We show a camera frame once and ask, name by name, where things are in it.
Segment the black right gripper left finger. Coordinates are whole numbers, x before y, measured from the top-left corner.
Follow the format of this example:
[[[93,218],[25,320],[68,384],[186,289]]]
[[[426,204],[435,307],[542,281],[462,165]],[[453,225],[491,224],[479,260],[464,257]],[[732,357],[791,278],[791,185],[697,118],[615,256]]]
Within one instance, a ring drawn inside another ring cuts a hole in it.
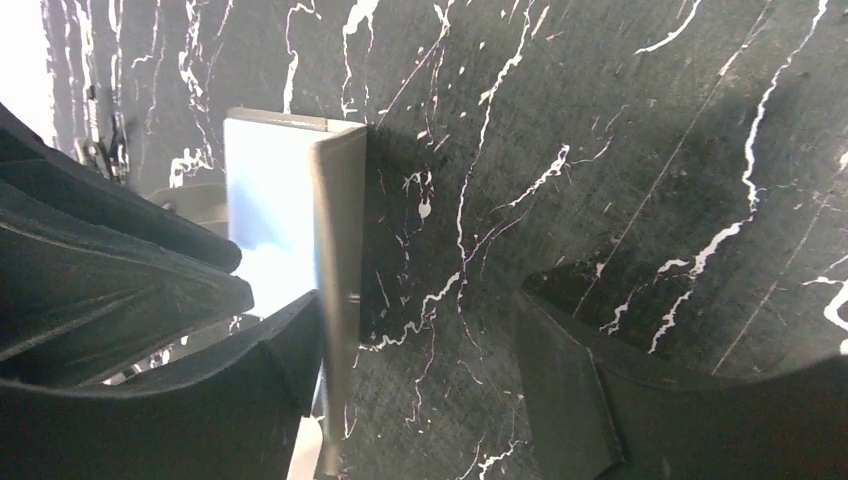
[[[5,479],[283,479],[321,364],[308,292],[115,386],[1,384]]]

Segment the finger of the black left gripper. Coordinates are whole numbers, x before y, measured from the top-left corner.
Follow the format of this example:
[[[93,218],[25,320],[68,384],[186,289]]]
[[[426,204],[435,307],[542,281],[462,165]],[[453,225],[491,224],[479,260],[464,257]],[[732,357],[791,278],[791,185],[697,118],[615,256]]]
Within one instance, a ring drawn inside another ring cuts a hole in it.
[[[74,388],[253,304],[237,247],[153,203],[129,231],[1,187],[1,376]]]
[[[90,224],[153,243],[231,273],[242,254],[232,241],[158,206],[48,146],[1,107],[1,180]]]

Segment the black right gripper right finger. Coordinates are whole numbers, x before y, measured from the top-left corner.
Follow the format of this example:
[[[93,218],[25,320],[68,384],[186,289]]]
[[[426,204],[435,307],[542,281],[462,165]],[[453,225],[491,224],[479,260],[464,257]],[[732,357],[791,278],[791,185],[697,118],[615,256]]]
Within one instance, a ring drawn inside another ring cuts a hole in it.
[[[754,381],[702,374],[514,294],[515,355],[545,479],[843,479],[847,360]]]

